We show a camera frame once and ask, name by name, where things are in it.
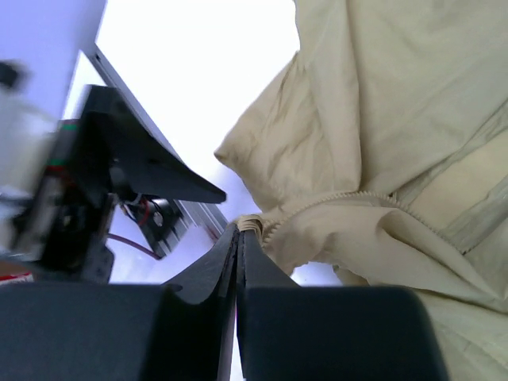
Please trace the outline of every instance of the zipper teeth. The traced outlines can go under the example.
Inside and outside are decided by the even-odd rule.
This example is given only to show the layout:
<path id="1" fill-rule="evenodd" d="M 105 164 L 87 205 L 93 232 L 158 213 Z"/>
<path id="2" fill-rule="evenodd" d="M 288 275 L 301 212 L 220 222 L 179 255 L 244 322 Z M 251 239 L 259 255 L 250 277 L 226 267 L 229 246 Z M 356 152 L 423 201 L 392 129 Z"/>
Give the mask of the zipper teeth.
<path id="1" fill-rule="evenodd" d="M 385 202 L 388 202 L 393 207 L 396 207 L 397 209 L 400 209 L 401 211 L 409 214 L 415 220 L 419 221 L 427 229 L 431 230 L 434 234 L 439 236 L 439 238 L 441 238 L 447 244 L 449 244 L 452 247 L 454 247 L 459 252 L 462 252 L 462 253 L 467 252 L 467 250 L 464 251 L 464 250 L 460 250 L 459 248 L 457 248 L 447 237 L 443 236 L 439 231 L 437 231 L 435 228 L 430 226 L 422 217 L 420 217 L 418 214 L 416 214 L 414 211 L 412 211 L 408 206 L 402 204 L 400 201 L 397 201 L 393 197 L 390 197 L 390 196 L 388 196 L 386 194 L 379 194 L 379 193 L 365 191 L 365 190 L 362 190 L 360 192 L 352 192 L 352 193 L 335 193 L 335 194 L 331 194 L 331 195 L 329 195 L 327 197 L 321 198 L 321 199 L 319 199 L 319 200 L 317 200 L 315 202 L 310 202 L 309 204 L 307 204 L 307 205 L 305 205 L 305 206 L 303 206 L 301 208 L 298 208 L 296 211 L 294 211 L 293 213 L 287 215 L 285 218 L 283 218 L 280 221 L 266 220 L 265 223 L 267 225 L 273 224 L 273 226 L 271 227 L 270 231 L 266 234 L 266 236 L 263 238 L 263 242 L 262 242 L 263 247 L 265 245 L 269 244 L 271 242 L 271 239 L 273 238 L 274 234 L 277 232 L 277 230 L 279 230 L 282 225 L 286 224 L 295 215 L 300 214 L 301 212 L 311 208 L 312 206 L 319 205 L 319 204 L 321 204 L 323 202 L 335 201 L 335 200 L 344 199 L 344 198 L 355 198 L 355 197 L 359 197 L 359 196 L 360 197 L 378 198 L 378 199 L 381 199 L 381 200 L 383 200 Z"/>

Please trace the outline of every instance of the white wall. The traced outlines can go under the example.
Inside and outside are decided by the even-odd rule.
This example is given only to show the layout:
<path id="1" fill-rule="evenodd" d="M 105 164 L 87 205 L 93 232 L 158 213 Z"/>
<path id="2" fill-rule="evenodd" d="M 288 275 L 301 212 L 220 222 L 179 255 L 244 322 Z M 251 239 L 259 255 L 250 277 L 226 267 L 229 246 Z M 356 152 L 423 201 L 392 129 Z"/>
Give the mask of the white wall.
<path id="1" fill-rule="evenodd" d="M 54 118 L 62 116 L 78 51 L 93 43 L 105 2 L 2 2 L 0 60 L 19 60 L 27 67 L 23 95 Z"/>

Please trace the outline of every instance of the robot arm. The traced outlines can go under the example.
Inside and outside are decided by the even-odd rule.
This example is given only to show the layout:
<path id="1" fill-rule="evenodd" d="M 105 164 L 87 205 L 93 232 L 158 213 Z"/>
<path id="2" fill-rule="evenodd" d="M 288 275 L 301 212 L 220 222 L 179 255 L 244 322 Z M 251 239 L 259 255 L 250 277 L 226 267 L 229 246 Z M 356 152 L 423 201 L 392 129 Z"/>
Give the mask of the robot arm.
<path id="1" fill-rule="evenodd" d="M 225 200 L 146 132 L 118 90 L 93 86 L 80 119 L 55 121 L 21 102 L 15 83 L 0 90 L 4 260 L 50 279 L 107 282 L 116 205 L 144 214 L 153 199 Z"/>

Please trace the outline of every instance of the red wire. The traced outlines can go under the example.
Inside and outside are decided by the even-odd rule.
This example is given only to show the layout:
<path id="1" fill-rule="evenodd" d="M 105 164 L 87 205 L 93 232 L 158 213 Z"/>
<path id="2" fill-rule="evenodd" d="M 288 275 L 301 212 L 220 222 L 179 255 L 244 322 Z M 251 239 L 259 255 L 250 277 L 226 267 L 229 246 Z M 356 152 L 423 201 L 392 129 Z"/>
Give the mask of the red wire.
<path id="1" fill-rule="evenodd" d="M 143 252 L 145 254 L 148 254 L 154 260 L 159 260 L 160 259 L 158 256 L 155 255 L 155 253 L 152 250 L 148 250 L 146 247 L 141 246 L 140 244 L 138 244 L 138 243 L 136 243 L 134 241 L 131 241 L 129 238 L 125 238 L 125 237 L 122 237 L 122 236 L 117 236 L 116 234 L 112 234 L 112 233 L 108 234 L 108 238 L 110 238 L 111 240 L 114 240 L 114 241 L 121 242 L 123 244 L 127 244 L 128 246 L 130 246 L 132 248 L 136 248 L 137 250 L 139 250 L 139 251 L 141 251 L 141 252 Z"/>
<path id="2" fill-rule="evenodd" d="M 141 218 L 141 221 L 137 223 L 138 226 L 143 226 L 146 224 L 148 216 L 150 215 L 150 208 L 148 208 L 148 201 L 146 201 L 146 198 L 142 198 L 141 203 L 144 205 L 144 216 Z"/>

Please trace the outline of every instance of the beige jacket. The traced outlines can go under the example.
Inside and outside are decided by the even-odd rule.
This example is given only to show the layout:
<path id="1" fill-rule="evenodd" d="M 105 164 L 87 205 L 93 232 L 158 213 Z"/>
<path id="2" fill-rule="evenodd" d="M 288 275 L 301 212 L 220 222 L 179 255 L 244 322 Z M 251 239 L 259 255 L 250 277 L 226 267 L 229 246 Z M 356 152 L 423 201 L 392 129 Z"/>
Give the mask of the beige jacket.
<path id="1" fill-rule="evenodd" d="M 508 380 L 508 3 L 296 7 L 300 52 L 216 152 L 264 212 L 240 227 L 287 273 L 410 287 L 452 379 Z"/>

